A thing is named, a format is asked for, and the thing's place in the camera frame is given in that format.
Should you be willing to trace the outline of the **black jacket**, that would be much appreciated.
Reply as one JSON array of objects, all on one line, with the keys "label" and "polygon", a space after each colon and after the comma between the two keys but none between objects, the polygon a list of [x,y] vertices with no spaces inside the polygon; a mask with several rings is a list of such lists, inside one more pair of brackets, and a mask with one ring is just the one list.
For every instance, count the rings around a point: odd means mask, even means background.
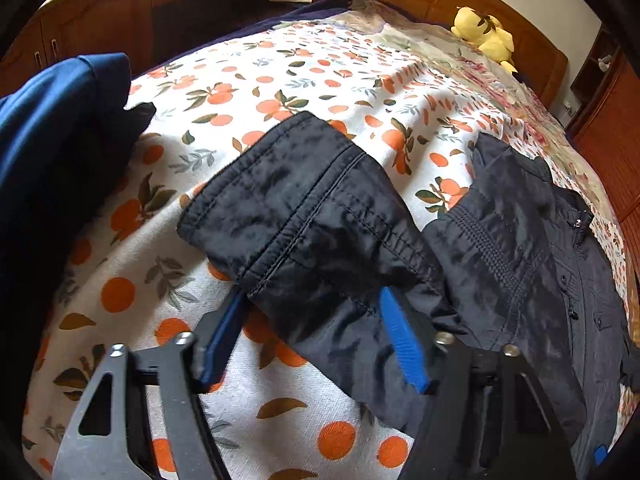
[{"label": "black jacket", "polygon": [[418,228],[384,169],[309,113],[272,128],[184,211],[178,233],[274,332],[384,424],[415,436],[426,407],[378,307],[400,289],[469,346],[515,344],[533,365],[585,478],[639,385],[608,257],[577,192],[546,162],[481,134],[474,180]]}]

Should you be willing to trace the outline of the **folded blue garment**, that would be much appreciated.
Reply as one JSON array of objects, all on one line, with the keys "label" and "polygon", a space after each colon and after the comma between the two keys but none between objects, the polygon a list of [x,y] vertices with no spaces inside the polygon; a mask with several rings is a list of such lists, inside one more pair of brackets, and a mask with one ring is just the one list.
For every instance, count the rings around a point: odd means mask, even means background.
[{"label": "folded blue garment", "polygon": [[1,101],[1,259],[60,264],[119,184],[156,108],[126,54],[55,64]]}]

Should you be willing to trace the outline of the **orange print bed sheet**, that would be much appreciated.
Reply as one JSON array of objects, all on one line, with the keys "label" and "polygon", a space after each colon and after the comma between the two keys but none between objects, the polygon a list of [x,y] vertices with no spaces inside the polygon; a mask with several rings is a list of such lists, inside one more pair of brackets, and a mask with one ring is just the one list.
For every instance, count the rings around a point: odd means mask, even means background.
[{"label": "orange print bed sheet", "polygon": [[[24,453],[43,479],[52,479],[73,408],[106,344],[164,344],[221,305],[230,285],[178,240],[178,213],[268,129],[311,112],[355,137],[419,228],[471,184],[472,141],[483,131],[454,119],[442,102],[427,102],[424,62],[377,47],[332,18],[293,20],[201,48],[132,83],[128,106],[152,101],[157,113],[122,184],[70,255],[29,385]],[[622,231],[606,235],[590,207],[617,292],[627,292]],[[354,466],[354,479],[397,476],[409,437],[360,411],[258,313],[242,334],[227,378],[202,396],[232,474],[348,479]]]}]

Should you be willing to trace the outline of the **floral quilt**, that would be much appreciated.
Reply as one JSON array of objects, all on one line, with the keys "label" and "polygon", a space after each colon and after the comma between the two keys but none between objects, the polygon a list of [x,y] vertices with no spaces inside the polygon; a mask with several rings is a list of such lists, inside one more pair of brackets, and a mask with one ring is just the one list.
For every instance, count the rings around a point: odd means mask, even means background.
[{"label": "floral quilt", "polygon": [[523,154],[541,154],[560,181],[581,192],[597,211],[602,232],[611,236],[622,230],[601,180],[570,146],[561,123],[527,84],[484,52],[442,26],[415,23],[372,0],[355,0],[332,21],[384,50],[417,56],[431,73],[427,102],[442,102],[454,119],[498,136]]}]

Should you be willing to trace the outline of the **wooden wardrobe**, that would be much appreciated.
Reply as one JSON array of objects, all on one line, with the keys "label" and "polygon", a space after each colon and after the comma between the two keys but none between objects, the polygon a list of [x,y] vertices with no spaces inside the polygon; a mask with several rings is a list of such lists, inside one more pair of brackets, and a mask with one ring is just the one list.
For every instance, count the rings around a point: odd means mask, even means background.
[{"label": "wooden wardrobe", "polygon": [[639,267],[639,77],[606,27],[570,85],[582,106],[567,134],[602,181]]}]

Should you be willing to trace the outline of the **wooden desk cabinet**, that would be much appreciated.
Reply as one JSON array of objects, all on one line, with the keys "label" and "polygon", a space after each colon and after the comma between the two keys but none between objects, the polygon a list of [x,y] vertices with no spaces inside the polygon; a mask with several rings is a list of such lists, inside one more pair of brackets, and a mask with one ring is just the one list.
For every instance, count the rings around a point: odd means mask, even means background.
[{"label": "wooden desk cabinet", "polygon": [[125,53],[140,75],[273,12],[269,0],[49,0],[3,53],[1,92],[83,54]]}]

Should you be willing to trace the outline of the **yellow plush toy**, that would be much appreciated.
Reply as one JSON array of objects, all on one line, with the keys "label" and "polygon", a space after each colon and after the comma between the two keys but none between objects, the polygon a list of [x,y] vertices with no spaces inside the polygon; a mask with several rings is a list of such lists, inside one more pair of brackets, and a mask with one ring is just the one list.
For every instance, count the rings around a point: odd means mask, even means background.
[{"label": "yellow plush toy", "polygon": [[451,32],[454,36],[472,44],[508,73],[516,73],[512,63],[513,37],[502,27],[498,18],[476,12],[469,6],[462,6],[454,17]]}]

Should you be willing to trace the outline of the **wooden headboard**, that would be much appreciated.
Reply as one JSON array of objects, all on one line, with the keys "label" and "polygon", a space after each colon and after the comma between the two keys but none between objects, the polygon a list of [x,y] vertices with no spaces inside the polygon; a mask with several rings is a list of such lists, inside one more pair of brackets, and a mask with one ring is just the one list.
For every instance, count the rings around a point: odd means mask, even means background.
[{"label": "wooden headboard", "polygon": [[566,55],[527,18],[502,0],[378,0],[418,22],[451,26],[460,6],[493,15],[514,39],[515,67],[544,106],[558,95],[567,69]]}]

